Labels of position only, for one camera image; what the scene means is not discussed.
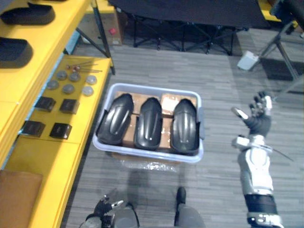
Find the small black box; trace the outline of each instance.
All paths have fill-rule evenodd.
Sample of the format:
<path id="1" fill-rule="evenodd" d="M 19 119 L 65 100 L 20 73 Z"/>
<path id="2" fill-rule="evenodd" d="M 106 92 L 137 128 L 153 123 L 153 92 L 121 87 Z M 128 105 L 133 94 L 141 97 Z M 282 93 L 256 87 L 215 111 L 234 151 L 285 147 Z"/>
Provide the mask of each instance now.
<path id="1" fill-rule="evenodd" d="M 79 107 L 79 102 L 75 99 L 64 99 L 60 111 L 63 113 L 76 114 Z"/>
<path id="2" fill-rule="evenodd" d="M 57 139 L 68 139 L 71 129 L 72 126 L 67 123 L 55 123 L 49 136 Z"/>
<path id="3" fill-rule="evenodd" d="M 56 101 L 51 97 L 42 96 L 35 104 L 35 108 L 41 111 L 50 112 L 52 111 Z"/>
<path id="4" fill-rule="evenodd" d="M 23 125 L 22 134 L 40 137 L 44 127 L 42 122 L 27 120 Z"/>

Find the red label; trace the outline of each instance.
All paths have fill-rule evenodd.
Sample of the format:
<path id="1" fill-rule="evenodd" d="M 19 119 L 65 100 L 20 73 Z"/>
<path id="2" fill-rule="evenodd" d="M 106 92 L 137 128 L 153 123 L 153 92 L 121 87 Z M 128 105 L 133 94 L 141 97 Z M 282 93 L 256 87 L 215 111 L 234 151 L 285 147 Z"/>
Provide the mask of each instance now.
<path id="1" fill-rule="evenodd" d="M 111 35 L 114 35 L 116 32 L 117 32 L 117 31 L 116 31 L 115 28 L 109 29 L 109 33 L 110 33 Z"/>

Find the white plastic container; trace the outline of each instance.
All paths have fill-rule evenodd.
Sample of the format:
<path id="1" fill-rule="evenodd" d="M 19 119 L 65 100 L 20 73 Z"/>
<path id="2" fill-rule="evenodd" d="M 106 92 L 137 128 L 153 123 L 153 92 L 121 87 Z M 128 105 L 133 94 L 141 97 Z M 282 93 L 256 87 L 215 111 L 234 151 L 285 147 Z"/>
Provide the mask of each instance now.
<path id="1" fill-rule="evenodd" d="M 140 93 L 146 95 L 153 95 L 158 96 L 159 98 L 162 97 L 162 94 L 170 93 L 170 94 L 177 94 L 177 95 L 187 95 L 193 96 L 197 99 L 197 121 L 200 122 L 199 127 L 199 149 L 198 153 L 194 156 L 187 156 L 181 154 L 174 154 L 174 153 L 165 153 L 165 152 L 158 152 L 158 151 L 148 151 L 148 150 L 141 150 L 136 148 L 128 148 L 123 146 L 113 146 L 108 144 L 103 144 L 98 141 L 96 136 L 96 129 L 93 136 L 93 144 L 94 146 L 102 151 L 110 151 L 110 152 L 117 152 L 126 155 L 135 155 L 141 157 L 149 157 L 149 158 L 156 158 L 156 159 L 164 159 L 164 160 L 171 160 L 171 161 L 179 161 L 179 162 L 187 162 L 187 163 L 196 163 L 199 162 L 204 154 L 204 147 L 203 147 L 203 139 L 205 137 L 204 133 L 204 122 L 203 122 L 203 108 L 202 108 L 202 101 L 200 96 L 191 91 L 185 90 L 177 90 L 177 89 L 166 89 L 166 88 L 157 88 L 157 87 L 150 87 L 150 86 L 142 86 L 142 85 L 132 85 L 132 84 L 124 84 L 124 83 L 116 83 L 112 85 L 107 93 L 107 98 L 104 102 L 104 106 L 102 111 L 100 112 L 100 116 L 98 118 L 99 126 L 101 119 L 104 115 L 105 110 L 109 110 L 111 104 L 115 98 L 115 94 L 118 91 L 123 91 L 127 93 Z"/>

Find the yellow table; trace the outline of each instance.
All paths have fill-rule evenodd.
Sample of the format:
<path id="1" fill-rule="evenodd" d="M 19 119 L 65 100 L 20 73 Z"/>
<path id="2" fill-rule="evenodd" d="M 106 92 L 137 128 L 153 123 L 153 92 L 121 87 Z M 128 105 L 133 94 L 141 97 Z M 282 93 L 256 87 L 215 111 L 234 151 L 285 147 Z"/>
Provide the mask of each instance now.
<path id="1" fill-rule="evenodd" d="M 98 9 L 100 13 L 114 13 L 115 8 L 114 6 L 111 6 L 107 0 L 96 0 Z M 93 13 L 93 8 L 92 6 L 89 6 L 86 9 L 86 13 Z"/>
<path id="2" fill-rule="evenodd" d="M 268 0 L 258 0 L 258 4 L 261 8 L 262 14 L 266 20 L 270 21 L 278 21 L 281 22 L 276 16 L 273 16 L 270 14 L 270 10 L 272 6 L 269 4 Z M 298 26 L 298 23 L 296 21 L 293 21 L 294 28 Z"/>
<path id="3" fill-rule="evenodd" d="M 0 166 L 3 164 L 34 100 L 90 4 L 90 0 L 37 1 L 54 8 L 54 21 L 43 26 L 6 25 L 0 37 L 26 39 L 31 61 L 19 69 L 0 69 Z M 27 5 L 16 0 L 8 9 Z"/>
<path id="4" fill-rule="evenodd" d="M 41 121 L 46 126 L 40 138 L 20 136 L 11 157 L 5 167 L 11 171 L 26 171 L 43 175 L 42 185 L 36 200 L 29 228 L 58 228 L 73 185 L 75 174 L 82 156 L 93 118 L 104 88 L 111 60 L 92 57 L 64 56 L 56 73 L 64 70 L 67 64 L 92 61 L 93 69 L 102 70 L 99 73 L 80 73 L 81 80 L 71 82 L 68 79 L 58 81 L 56 90 L 45 90 L 43 96 L 52 97 L 56 104 L 50 113 L 35 110 L 30 120 Z M 81 93 L 83 86 L 88 86 L 85 79 L 95 75 L 97 83 L 92 96 Z M 75 92 L 66 95 L 62 93 L 63 85 L 71 83 Z M 63 99 L 77 99 L 80 103 L 76 114 L 64 114 L 59 108 Z M 70 124 L 71 133 L 67 140 L 54 139 L 49 136 L 55 122 Z"/>

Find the gray round part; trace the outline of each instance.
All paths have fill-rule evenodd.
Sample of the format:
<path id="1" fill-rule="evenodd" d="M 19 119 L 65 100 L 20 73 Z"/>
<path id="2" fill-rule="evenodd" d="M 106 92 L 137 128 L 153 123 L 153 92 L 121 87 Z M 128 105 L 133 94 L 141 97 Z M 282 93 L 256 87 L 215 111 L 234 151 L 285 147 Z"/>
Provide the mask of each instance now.
<path id="1" fill-rule="evenodd" d="M 65 94 L 71 94 L 75 91 L 75 88 L 72 84 L 66 84 L 64 87 L 62 87 L 62 92 Z"/>
<path id="2" fill-rule="evenodd" d="M 94 75 L 89 75 L 85 80 L 89 85 L 94 85 L 97 83 L 97 77 Z"/>
<path id="3" fill-rule="evenodd" d="M 59 82 L 56 80 L 50 80 L 47 83 L 47 89 L 54 90 L 57 89 L 58 87 L 59 87 Z"/>
<path id="4" fill-rule="evenodd" d="M 82 89 L 82 93 L 86 96 L 91 96 L 93 93 L 94 93 L 94 89 L 90 86 L 85 86 L 83 89 Z"/>
<path id="5" fill-rule="evenodd" d="M 78 72 L 73 72 L 68 77 L 72 82 L 78 82 L 80 80 L 80 74 Z"/>
<path id="6" fill-rule="evenodd" d="M 57 72 L 57 75 L 56 75 L 57 79 L 60 80 L 60 81 L 63 81 L 67 78 L 67 73 L 65 70 L 60 70 Z"/>

